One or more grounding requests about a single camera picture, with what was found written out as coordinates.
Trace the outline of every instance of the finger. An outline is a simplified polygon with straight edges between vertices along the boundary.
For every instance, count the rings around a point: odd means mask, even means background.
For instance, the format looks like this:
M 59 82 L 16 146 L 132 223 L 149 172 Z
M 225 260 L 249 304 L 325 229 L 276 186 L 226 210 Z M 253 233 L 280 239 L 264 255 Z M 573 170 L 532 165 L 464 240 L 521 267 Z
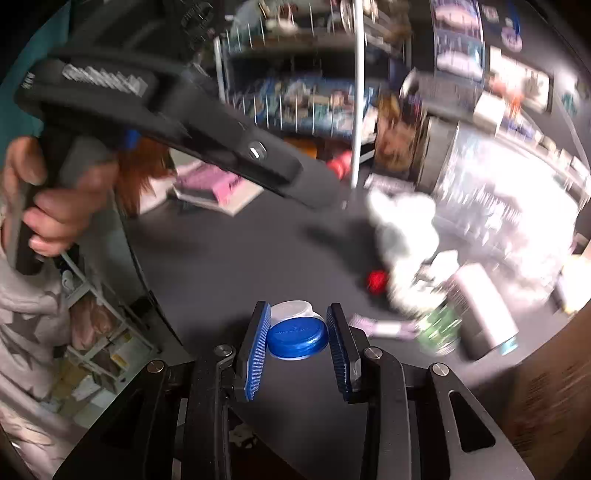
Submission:
M 19 137 L 6 150 L 6 164 L 13 169 L 17 178 L 32 185 L 42 185 L 47 170 L 41 147 L 34 137 Z
M 38 235 L 33 235 L 29 240 L 29 247 L 44 257 L 57 257 L 59 254 L 70 248 L 74 239 L 60 239 L 49 241 Z
M 22 216 L 22 221 L 31 230 L 38 233 L 46 240 L 58 240 L 63 238 L 75 238 L 88 226 L 88 219 L 77 222 L 61 223 L 50 217 L 38 208 L 29 208 Z
M 109 161 L 89 168 L 77 182 L 77 190 L 86 192 L 104 192 L 113 188 L 119 164 L 116 161 Z
M 2 171 L 2 191 L 8 201 L 13 203 L 18 194 L 18 177 L 12 165 L 9 164 Z
M 107 198 L 107 192 L 50 189 L 39 192 L 33 201 L 49 217 L 67 223 L 89 218 L 104 207 Z

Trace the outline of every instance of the white plush toy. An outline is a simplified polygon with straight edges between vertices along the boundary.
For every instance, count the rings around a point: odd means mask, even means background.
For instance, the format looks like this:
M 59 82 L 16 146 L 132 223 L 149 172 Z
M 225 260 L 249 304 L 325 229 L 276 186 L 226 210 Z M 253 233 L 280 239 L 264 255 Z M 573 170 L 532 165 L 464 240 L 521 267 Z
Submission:
M 434 200 L 423 193 L 400 193 L 391 199 L 374 189 L 369 191 L 366 202 L 369 221 L 376 228 L 378 252 L 389 271 L 388 299 L 392 307 L 409 317 L 432 312 L 446 294 L 433 288 L 433 282 L 417 279 L 416 275 L 439 246 L 439 236 L 431 223 Z M 437 283 L 456 269 L 457 253 L 455 266 L 444 268 L 444 273 L 438 268 L 434 273 Z

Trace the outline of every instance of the clear plastic container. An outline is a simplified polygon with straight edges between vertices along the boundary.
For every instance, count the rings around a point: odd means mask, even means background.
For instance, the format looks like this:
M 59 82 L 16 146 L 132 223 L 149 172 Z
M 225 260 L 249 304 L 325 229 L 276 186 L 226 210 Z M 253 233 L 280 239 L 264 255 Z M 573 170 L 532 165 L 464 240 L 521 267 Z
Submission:
M 492 254 L 520 282 L 552 291 L 579 208 L 551 166 L 460 124 L 434 196 L 439 224 Z

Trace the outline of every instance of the cardboard box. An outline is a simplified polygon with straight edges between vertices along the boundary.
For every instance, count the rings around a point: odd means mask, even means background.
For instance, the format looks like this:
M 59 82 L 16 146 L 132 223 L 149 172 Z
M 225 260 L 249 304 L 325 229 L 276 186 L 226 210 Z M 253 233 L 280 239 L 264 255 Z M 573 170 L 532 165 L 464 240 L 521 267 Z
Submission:
M 74 365 L 68 359 L 63 358 L 60 363 L 59 378 L 51 389 L 51 396 L 56 400 L 65 400 L 80 384 L 90 371 L 81 365 Z
M 537 480 L 553 480 L 591 426 L 591 302 L 517 368 L 503 431 Z

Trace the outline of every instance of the metal pole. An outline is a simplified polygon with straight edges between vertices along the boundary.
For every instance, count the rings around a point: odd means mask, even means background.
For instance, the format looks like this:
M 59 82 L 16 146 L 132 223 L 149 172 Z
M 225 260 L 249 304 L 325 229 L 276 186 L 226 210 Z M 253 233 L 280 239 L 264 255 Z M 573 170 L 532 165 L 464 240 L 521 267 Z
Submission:
M 216 60 L 217 90 L 219 91 L 220 100 L 226 103 L 226 89 L 223 84 L 222 43 L 220 42 L 220 37 L 213 39 L 213 54 Z
M 361 130 L 365 99 L 365 32 L 363 31 L 363 0 L 353 0 L 355 18 L 355 107 L 353 110 L 353 147 L 351 152 L 351 189 L 359 179 L 359 156 L 361 155 Z

